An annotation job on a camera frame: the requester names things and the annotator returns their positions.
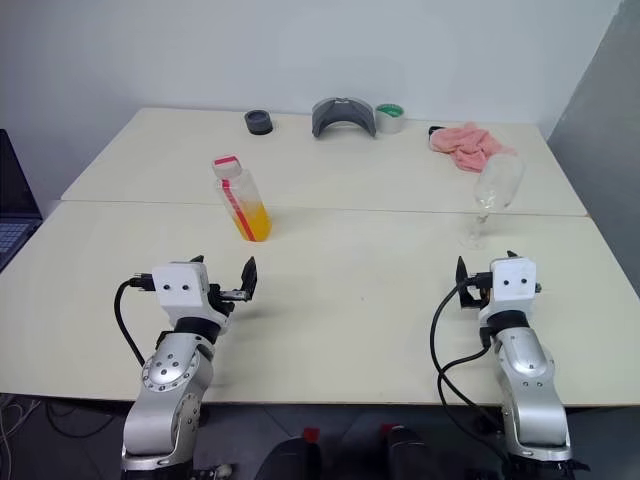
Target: black cable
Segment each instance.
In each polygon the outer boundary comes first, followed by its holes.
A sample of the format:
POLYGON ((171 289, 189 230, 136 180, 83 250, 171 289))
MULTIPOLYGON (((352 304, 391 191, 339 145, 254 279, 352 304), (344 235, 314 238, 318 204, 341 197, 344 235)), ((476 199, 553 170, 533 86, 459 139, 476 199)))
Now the black cable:
MULTIPOLYGON (((476 410, 478 410, 483 416, 486 417, 490 417, 489 414, 482 409, 480 406, 476 405, 474 402, 472 402, 471 400, 469 400, 466 396, 464 396, 456 387, 455 385, 453 385, 451 383, 451 381, 447 378, 446 376, 446 370, 443 369, 440 366, 440 362, 438 361, 438 357, 436 355, 436 349, 435 349, 435 336, 436 336, 436 327, 438 325, 438 320, 440 318, 440 315, 442 314, 442 311, 444 310, 444 307, 447 305, 447 303, 449 303, 449 301, 456 295, 456 293, 458 292, 458 288, 462 287, 466 285, 466 282, 462 282, 459 285, 456 285, 455 287, 453 287, 453 289, 451 289, 451 291, 447 294, 447 296, 442 300, 442 302, 440 302, 440 305, 438 305, 438 308, 436 309, 436 312, 433 315, 433 320, 431 322, 431 329, 429 331, 429 349, 431 351, 431 360, 433 360, 433 364, 436 367, 436 370, 438 371, 438 380, 437 380, 437 387, 438 387, 438 395, 440 397, 440 401, 442 402, 442 407, 444 408, 445 413, 447 414, 447 416, 451 419, 451 421, 463 432, 465 433, 467 436, 469 436, 470 438, 474 439, 475 441, 477 441, 478 443, 481 443, 482 445, 484 445, 486 448, 488 448, 489 450, 491 450, 492 453, 494 453, 502 462, 503 464, 507 464, 509 462, 507 456, 502 453, 498 447, 496 447, 495 445, 493 445, 492 443, 489 443, 488 441, 486 441, 485 439, 483 439, 482 437, 480 437, 479 435, 476 435, 475 433, 473 433, 471 430, 467 429, 464 425, 462 425, 462 423, 460 423, 460 421, 455 418, 455 416, 453 415, 453 413, 451 412, 451 410, 449 409, 449 405, 447 404, 447 400, 444 397, 444 392, 442 390, 442 382, 444 381, 449 388, 451 388, 451 390, 458 395, 462 400, 465 401, 465 403, 467 403, 468 405, 474 407, 476 410)), ((453 362, 448 363, 445 368, 448 370, 451 367, 454 367, 456 365, 459 365, 461 363, 465 363, 465 362, 469 362, 471 360, 475 360, 476 358, 481 357, 482 355, 484 355, 485 353, 487 353, 487 351, 489 351, 489 347, 484 347, 482 349, 481 352, 478 352, 474 355, 471 355, 469 357, 465 357, 465 358, 461 358, 459 360, 454 360, 453 362)))
POLYGON ((275 416, 274 416, 274 415, 273 415, 273 414, 272 414, 272 413, 267 409, 267 407, 263 406, 263 407, 262 407, 262 410, 264 411, 264 413, 266 413, 266 414, 267 414, 267 416, 271 419, 271 421, 272 421, 273 423, 275 423, 275 424, 278 426, 278 428, 279 428, 280 430, 282 430, 282 433, 284 433, 284 434, 285 434, 287 437, 289 437, 289 438, 293 438, 293 435, 291 435, 291 433, 289 432, 289 430, 287 430, 286 428, 284 428, 284 425, 282 425, 282 424, 278 421, 278 419, 277 419, 277 418, 276 418, 276 417, 275 417, 275 416))
POLYGON ((129 335, 129 331, 127 330, 127 327, 124 325, 124 321, 122 320, 122 313, 120 312, 120 301, 122 300, 122 294, 124 293, 125 289, 130 285, 130 282, 131 282, 130 280, 127 280, 126 282, 122 282, 118 287, 118 290, 116 291, 116 296, 113 299, 113 311, 116 314, 116 322, 118 322, 118 327, 120 327, 120 331, 122 332, 124 339, 129 344, 129 347, 131 347, 131 351, 136 356, 138 363, 142 367, 144 366, 144 357, 140 353, 140 350, 138 350, 138 346, 136 345, 136 342, 134 342, 133 338, 131 338, 131 335, 129 335))
POLYGON ((438 319, 440 317, 440 314, 442 313, 442 310, 444 309, 446 304, 449 303, 449 301, 453 298, 453 296, 458 291, 458 288, 461 286, 464 286, 464 285, 462 283, 460 285, 456 285, 456 287, 451 292, 449 292, 449 294, 445 297, 442 303, 440 303, 440 305, 438 306, 438 309, 436 310, 436 313, 433 316, 433 321, 431 323, 431 331, 429 334, 429 348, 431 350, 431 359, 433 360, 433 364, 435 365, 436 370, 438 371, 438 375, 442 375, 442 379, 447 384, 447 386, 451 389, 451 391, 454 394, 456 394, 456 396, 460 398, 460 400, 462 400, 464 403, 466 403, 467 405, 475 409, 482 417, 484 417, 489 423, 491 423, 491 425, 493 425, 493 427, 496 430, 500 431, 502 430, 502 426, 496 421, 496 419, 493 418, 484 408, 480 407, 478 404, 471 401, 466 395, 464 395, 460 390, 458 390, 458 388, 453 384, 453 382, 451 382, 451 380, 449 380, 449 377, 447 377, 443 372, 443 369, 441 368, 440 362, 438 362, 438 358, 435 353, 436 324, 438 323, 438 319))
POLYGON ((102 425, 100 425, 98 428, 96 428, 95 430, 93 430, 91 432, 87 432, 87 433, 69 433, 69 432, 65 432, 64 430, 62 430, 53 421, 53 416, 52 416, 53 407, 50 404, 48 404, 48 403, 46 404, 46 407, 45 407, 44 411, 45 411, 45 415, 47 417, 47 421, 49 422, 49 425, 51 426, 51 428, 53 428, 53 430, 55 430, 57 433, 59 433, 63 437, 73 438, 73 439, 89 438, 89 437, 92 437, 94 435, 97 435, 98 433, 102 432, 105 428, 107 428, 111 424, 111 422, 113 422, 113 420, 116 418, 114 416, 111 416, 109 418, 109 420, 107 420, 105 423, 103 423, 102 425))
POLYGON ((63 413, 58 413, 55 411, 55 409, 53 408, 53 405, 51 405, 51 415, 53 415, 56 418, 62 418, 62 417, 66 417, 68 415, 71 415, 73 412, 76 411, 76 407, 71 407, 69 410, 67 410, 66 412, 63 413))

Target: orange liquid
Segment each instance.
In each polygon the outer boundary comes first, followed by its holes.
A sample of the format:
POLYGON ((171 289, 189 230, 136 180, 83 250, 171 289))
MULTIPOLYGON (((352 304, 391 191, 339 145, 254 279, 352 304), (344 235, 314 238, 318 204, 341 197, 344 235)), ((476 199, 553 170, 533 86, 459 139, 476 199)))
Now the orange liquid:
MULTIPOLYGON (((269 218, 269 214, 265 210, 264 205, 262 203, 257 205, 244 205, 242 213, 244 214, 249 230, 253 233, 253 241, 265 241, 271 231, 271 219, 269 218)), ((233 216, 233 221, 236 224, 236 227, 238 227, 242 238, 251 241, 243 222, 237 215, 233 216)))

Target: pink towel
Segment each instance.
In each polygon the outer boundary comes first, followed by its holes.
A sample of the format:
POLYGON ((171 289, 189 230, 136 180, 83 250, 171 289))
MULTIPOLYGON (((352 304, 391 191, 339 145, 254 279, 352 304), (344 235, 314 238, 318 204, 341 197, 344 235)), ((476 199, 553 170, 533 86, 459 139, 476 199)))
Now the pink towel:
POLYGON ((487 130, 465 123, 462 128, 441 128, 431 134, 431 150, 448 153, 458 168, 481 172, 491 155, 498 152, 515 153, 503 147, 487 130))

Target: glass stem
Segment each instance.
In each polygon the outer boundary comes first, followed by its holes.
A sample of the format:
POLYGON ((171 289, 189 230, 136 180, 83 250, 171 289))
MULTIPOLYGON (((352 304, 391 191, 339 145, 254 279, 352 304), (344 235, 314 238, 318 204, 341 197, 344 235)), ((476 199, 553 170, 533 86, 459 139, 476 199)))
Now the glass stem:
POLYGON ((482 213, 476 216, 475 221, 471 225, 471 238, 477 240, 484 232, 484 226, 487 223, 487 219, 489 218, 488 213, 482 213))

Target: bottle cap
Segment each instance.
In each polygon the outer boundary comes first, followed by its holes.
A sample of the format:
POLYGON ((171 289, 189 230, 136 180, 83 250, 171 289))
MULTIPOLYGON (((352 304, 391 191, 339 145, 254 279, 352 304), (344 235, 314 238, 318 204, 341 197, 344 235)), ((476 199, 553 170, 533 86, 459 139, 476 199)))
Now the bottle cap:
POLYGON ((229 155, 214 160, 213 171, 220 179, 233 178, 242 173, 242 165, 234 155, 229 155))

